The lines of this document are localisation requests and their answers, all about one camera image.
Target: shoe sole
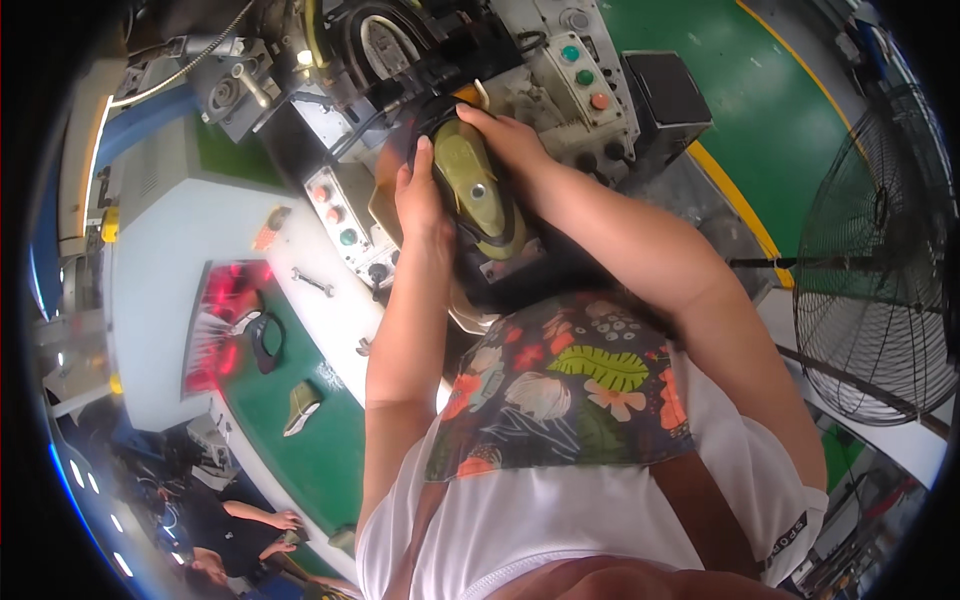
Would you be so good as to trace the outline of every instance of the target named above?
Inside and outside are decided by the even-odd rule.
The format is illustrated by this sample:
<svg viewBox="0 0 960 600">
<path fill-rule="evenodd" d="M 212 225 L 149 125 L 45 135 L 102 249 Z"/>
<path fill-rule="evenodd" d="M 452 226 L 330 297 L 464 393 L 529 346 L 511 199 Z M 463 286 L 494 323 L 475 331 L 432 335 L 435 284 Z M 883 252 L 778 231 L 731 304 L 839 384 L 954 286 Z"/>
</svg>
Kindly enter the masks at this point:
<svg viewBox="0 0 960 600">
<path fill-rule="evenodd" d="M 316 402 L 308 406 L 306 411 L 300 413 L 300 416 L 297 417 L 297 422 L 294 423 L 294 426 L 283 432 L 283 437 L 286 438 L 294 435 L 295 433 L 299 433 L 303 428 L 303 424 L 306 423 L 307 418 L 318 408 L 320 408 L 320 402 Z"/>
</svg>

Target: orange button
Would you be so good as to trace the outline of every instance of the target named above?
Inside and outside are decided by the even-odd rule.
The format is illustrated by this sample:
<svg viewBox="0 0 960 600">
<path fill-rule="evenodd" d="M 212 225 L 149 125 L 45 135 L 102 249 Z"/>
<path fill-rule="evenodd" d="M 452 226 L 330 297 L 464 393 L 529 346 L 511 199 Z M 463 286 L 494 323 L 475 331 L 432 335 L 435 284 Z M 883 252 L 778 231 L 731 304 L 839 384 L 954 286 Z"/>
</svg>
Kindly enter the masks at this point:
<svg viewBox="0 0 960 600">
<path fill-rule="evenodd" d="M 326 202 L 327 190 L 325 185 L 318 185 L 313 188 L 313 202 L 315 203 L 324 203 Z"/>
<path fill-rule="evenodd" d="M 334 206 L 326 212 L 325 218 L 326 221 L 331 225 L 337 225 L 344 220 L 344 213 L 340 210 L 340 208 Z"/>
<path fill-rule="evenodd" d="M 593 94 L 590 96 L 590 105 L 597 110 L 606 110 L 610 105 L 610 98 L 607 94 Z"/>
</svg>

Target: fan grille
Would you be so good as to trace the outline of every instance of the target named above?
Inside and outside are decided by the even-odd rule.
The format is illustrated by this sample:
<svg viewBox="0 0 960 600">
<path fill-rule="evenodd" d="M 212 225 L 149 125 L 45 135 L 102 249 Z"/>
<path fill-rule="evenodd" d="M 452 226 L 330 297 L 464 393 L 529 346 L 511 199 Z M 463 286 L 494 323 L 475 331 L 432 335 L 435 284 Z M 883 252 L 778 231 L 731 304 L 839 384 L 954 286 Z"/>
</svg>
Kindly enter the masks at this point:
<svg viewBox="0 0 960 600">
<path fill-rule="evenodd" d="M 905 86 L 857 122 L 798 253 L 804 372 L 825 401 L 869 424 L 915 420 L 957 385 L 941 292 L 955 212 L 924 110 L 919 90 Z"/>
</svg>

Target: industrial machine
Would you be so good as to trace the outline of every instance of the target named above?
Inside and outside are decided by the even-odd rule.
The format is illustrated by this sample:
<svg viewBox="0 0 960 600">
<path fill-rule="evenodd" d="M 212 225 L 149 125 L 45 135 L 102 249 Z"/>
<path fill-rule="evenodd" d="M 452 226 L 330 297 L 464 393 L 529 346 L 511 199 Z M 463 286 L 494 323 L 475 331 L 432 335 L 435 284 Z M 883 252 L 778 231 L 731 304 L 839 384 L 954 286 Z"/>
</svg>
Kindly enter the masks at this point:
<svg viewBox="0 0 960 600">
<path fill-rule="evenodd" d="M 234 142 L 251 134 L 263 140 L 375 299 L 393 282 L 402 241 L 393 208 L 396 165 L 378 172 L 377 159 L 411 107 L 456 95 L 514 116 L 538 132 L 550 155 L 605 185 L 636 168 L 638 139 L 644 149 L 657 150 L 654 161 L 668 163 L 709 125 L 707 110 L 680 146 L 671 142 L 669 155 L 660 156 L 663 144 L 642 136 L 637 115 L 649 122 L 651 110 L 637 109 L 645 102 L 637 75 L 629 61 L 621 62 L 589 0 L 211 4 L 175 3 L 158 14 L 163 44 L 134 56 L 180 57 L 203 120 Z M 128 45 L 138 39 L 129 36 Z M 516 224 L 523 226 L 520 212 Z M 536 271 L 543 277 L 570 275 L 552 270 L 551 260 L 590 270 L 585 258 L 570 259 L 579 250 L 572 242 L 533 225 L 509 252 L 490 252 L 490 237 L 477 244 L 479 229 L 466 236 L 465 244 L 477 238 L 474 248 L 486 247 L 484 260 L 458 268 L 462 289 L 454 292 L 451 314 L 467 331 L 482 332 L 495 313 L 515 308 L 520 300 L 511 300 L 505 289 L 512 284 L 504 279 L 532 259 L 542 263 Z M 536 286 L 546 292 L 544 282 Z"/>
</svg>

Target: t-shirt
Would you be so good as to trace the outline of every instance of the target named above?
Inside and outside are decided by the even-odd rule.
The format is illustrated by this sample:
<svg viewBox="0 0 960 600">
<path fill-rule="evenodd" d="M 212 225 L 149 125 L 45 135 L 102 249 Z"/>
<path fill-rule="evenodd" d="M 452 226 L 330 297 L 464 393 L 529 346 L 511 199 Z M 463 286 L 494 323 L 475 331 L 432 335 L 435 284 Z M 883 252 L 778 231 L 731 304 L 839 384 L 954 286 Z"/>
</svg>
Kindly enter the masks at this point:
<svg viewBox="0 0 960 600">
<path fill-rule="evenodd" d="M 195 547 L 220 555 L 228 577 L 251 575 L 260 553 L 283 533 L 260 521 L 231 516 L 216 494 L 194 482 L 183 494 L 180 518 Z"/>
<path fill-rule="evenodd" d="M 805 487 L 782 444 L 740 416 L 683 354 L 670 351 L 697 452 L 775 586 L 805 558 L 828 497 Z M 381 598 L 410 543 L 438 417 L 407 453 L 357 547 L 367 598 Z M 504 469 L 456 479 L 427 528 L 411 598 L 485 598 L 515 578 L 562 559 L 610 555 L 665 569 L 703 569 L 647 468 Z"/>
</svg>

